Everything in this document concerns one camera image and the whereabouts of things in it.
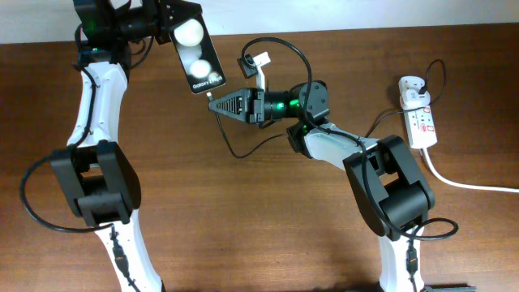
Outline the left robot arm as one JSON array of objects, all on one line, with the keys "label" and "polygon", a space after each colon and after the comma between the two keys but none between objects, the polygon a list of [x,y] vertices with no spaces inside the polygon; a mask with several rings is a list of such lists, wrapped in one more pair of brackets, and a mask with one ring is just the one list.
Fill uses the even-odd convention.
[{"label": "left robot arm", "polygon": [[163,291],[139,227],[141,187],[118,145],[122,98],[131,70],[132,42],[151,37],[164,44],[169,32],[202,14],[186,1],[145,1],[133,8],[109,1],[76,1],[75,30],[82,96],[66,148],[50,161],[73,214],[104,245],[123,291]]}]

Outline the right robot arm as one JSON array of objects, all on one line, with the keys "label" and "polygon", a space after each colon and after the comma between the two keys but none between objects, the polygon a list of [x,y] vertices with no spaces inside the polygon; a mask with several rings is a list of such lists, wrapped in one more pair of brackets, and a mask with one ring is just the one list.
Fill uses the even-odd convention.
[{"label": "right robot arm", "polygon": [[299,84],[284,92],[240,88],[210,98],[217,116],[266,127],[283,118],[296,124],[286,131],[295,152],[345,171],[358,210],[378,237],[382,272],[379,291],[424,291],[420,275],[420,243],[432,189],[404,140],[397,135],[378,140],[340,130],[329,122],[328,89],[324,82]]}]

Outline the black Samsung smartphone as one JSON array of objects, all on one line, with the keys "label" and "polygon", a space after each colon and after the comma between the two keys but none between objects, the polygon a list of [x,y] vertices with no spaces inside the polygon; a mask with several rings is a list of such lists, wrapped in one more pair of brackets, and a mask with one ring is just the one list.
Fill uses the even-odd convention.
[{"label": "black Samsung smartphone", "polygon": [[193,94],[226,83],[224,71],[202,15],[189,18],[170,32]]}]

